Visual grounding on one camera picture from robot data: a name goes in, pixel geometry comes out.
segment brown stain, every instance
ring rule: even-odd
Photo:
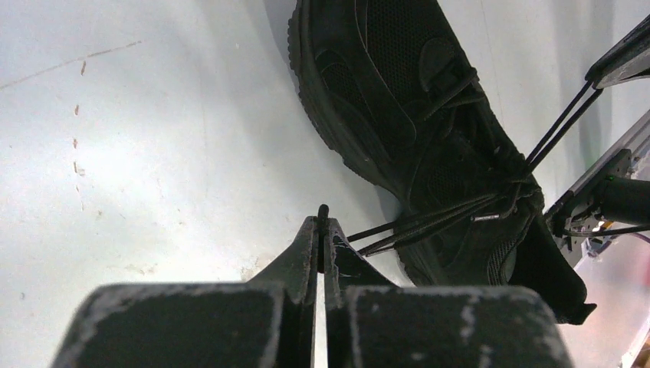
[[[20,83],[22,83],[22,82],[24,82],[24,81],[28,81],[28,80],[30,80],[30,79],[32,79],[32,78],[34,78],[34,77],[38,77],[39,75],[42,75],[42,74],[45,74],[45,73],[49,73],[49,72],[51,72],[51,71],[55,71],[55,70],[57,70],[58,68],[60,68],[60,67],[64,67],[64,66],[66,66],[66,65],[69,65],[69,64],[72,64],[72,63],[76,63],[76,62],[78,62],[78,61],[84,61],[85,59],[89,59],[89,58],[91,58],[91,57],[94,58],[94,57],[96,57],[96,56],[100,56],[100,55],[108,54],[109,52],[114,52],[114,51],[124,50],[125,48],[131,48],[131,47],[133,47],[133,46],[135,46],[135,45],[137,45],[137,44],[141,44],[141,43],[142,43],[142,41],[131,42],[130,44],[126,44],[126,45],[124,45],[124,46],[120,46],[120,47],[118,47],[118,48],[111,48],[111,49],[108,49],[108,50],[95,52],[95,53],[92,53],[92,54],[89,54],[89,55],[86,55],[86,56],[77,57],[77,58],[72,59],[72,60],[64,61],[64,62],[61,63],[61,64],[54,65],[53,67],[49,67],[49,68],[47,68],[47,69],[43,69],[42,71],[37,71],[36,73],[30,74],[30,75],[28,75],[27,77],[23,77],[23,78],[20,78],[20,79],[17,79],[17,80],[11,81],[11,82],[9,82],[9,83],[6,83],[6,84],[3,84],[3,85],[0,85],[0,90],[4,90],[5,88],[15,86],[16,84],[20,84]]]

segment black cable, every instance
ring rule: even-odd
[[[542,160],[548,155],[548,153],[555,147],[555,145],[558,144],[558,142],[562,139],[562,137],[566,134],[566,132],[571,129],[573,124],[578,121],[578,119],[589,109],[589,107],[596,102],[596,99],[600,97],[602,94],[603,90],[596,90],[589,98],[586,99],[586,101],[580,105],[578,110],[571,115],[571,117],[562,125],[561,128],[558,129],[557,134],[553,137],[553,139],[548,142],[546,146],[544,146],[543,149],[539,151],[539,153],[535,157],[529,157],[530,163],[528,164],[527,167],[527,173],[532,173],[533,170],[537,168],[537,165],[539,165]]]
[[[526,158],[526,164],[529,164],[533,161],[533,158],[537,156],[537,154],[542,150],[545,144],[547,144],[548,140],[553,136],[553,134],[556,132],[557,128],[560,127],[560,124],[566,119],[567,116],[569,116],[569,113],[573,108],[576,106],[578,101],[580,101],[581,98],[587,93],[589,90],[589,87],[591,86],[591,82],[587,82],[584,87],[578,92],[578,94],[571,100],[569,103],[569,106],[564,109],[564,111],[560,114],[560,117],[555,120],[555,123],[551,126],[551,128],[548,129],[547,133],[544,134],[544,137],[540,140],[539,143],[533,148],[533,150],[530,152],[528,157]]]
[[[650,231],[650,225],[632,226],[629,228],[617,228],[615,230],[604,230],[601,232],[571,232],[564,230],[564,235],[578,236],[580,238],[599,238],[601,236],[624,235],[633,232],[646,232]]]

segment black sneaker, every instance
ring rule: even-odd
[[[349,238],[396,229],[360,253],[395,248],[416,285],[527,286],[559,322],[585,320],[596,306],[437,2],[298,0],[289,45],[320,136],[404,208],[403,220]]]

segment wire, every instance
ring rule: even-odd
[[[630,232],[629,234],[626,234],[626,235],[630,235],[630,236],[633,236],[635,238],[639,238],[639,239],[643,240],[644,242],[650,244],[650,238],[648,238],[647,236],[645,236],[643,234],[639,234],[638,232]]]
[[[625,234],[632,234],[635,232],[646,232],[648,230],[650,230],[650,225],[632,226],[629,228],[617,228],[615,230],[604,230],[601,232],[571,232],[569,230],[564,230],[564,235],[579,236],[581,238],[600,238],[602,236],[625,235]]]

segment white floor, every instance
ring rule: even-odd
[[[650,12],[644,0],[440,2],[524,153]],[[0,1],[0,366],[47,366],[98,285],[245,281],[320,203],[348,234],[394,219],[395,201],[302,111],[293,7]],[[650,107],[649,90],[601,97],[537,170],[547,203]],[[394,255],[371,262],[409,284]]]

